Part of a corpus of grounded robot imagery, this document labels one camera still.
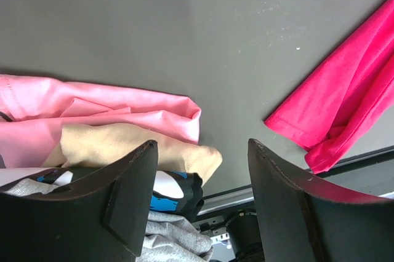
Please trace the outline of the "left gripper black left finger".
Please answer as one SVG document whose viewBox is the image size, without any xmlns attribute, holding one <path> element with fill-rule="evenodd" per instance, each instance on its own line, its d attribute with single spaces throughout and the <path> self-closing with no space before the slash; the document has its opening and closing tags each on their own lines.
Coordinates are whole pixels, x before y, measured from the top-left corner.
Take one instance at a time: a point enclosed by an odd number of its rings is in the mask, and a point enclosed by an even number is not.
<svg viewBox="0 0 394 262">
<path fill-rule="evenodd" d="M 158 144 L 149 140 L 49 194 L 1 193 L 1 260 L 134 261 L 157 164 Z"/>
</svg>

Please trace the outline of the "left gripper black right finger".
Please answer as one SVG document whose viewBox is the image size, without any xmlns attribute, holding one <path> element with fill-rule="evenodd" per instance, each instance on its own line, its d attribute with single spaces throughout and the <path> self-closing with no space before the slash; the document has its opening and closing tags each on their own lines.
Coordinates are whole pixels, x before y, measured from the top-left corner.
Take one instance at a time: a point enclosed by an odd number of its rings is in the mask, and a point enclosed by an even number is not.
<svg viewBox="0 0 394 262">
<path fill-rule="evenodd" d="M 248 165 L 267 261 L 392 261 L 393 201 L 331 183 L 255 139 Z"/>
</svg>

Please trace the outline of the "pink red t shirt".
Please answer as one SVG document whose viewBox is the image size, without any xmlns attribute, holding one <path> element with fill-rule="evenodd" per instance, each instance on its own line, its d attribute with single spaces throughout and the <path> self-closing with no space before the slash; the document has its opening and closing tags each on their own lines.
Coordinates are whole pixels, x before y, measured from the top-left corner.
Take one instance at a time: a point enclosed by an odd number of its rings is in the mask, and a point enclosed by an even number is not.
<svg viewBox="0 0 394 262">
<path fill-rule="evenodd" d="M 330 170 L 393 106 L 393 0 L 383 3 L 265 120 Z"/>
</svg>

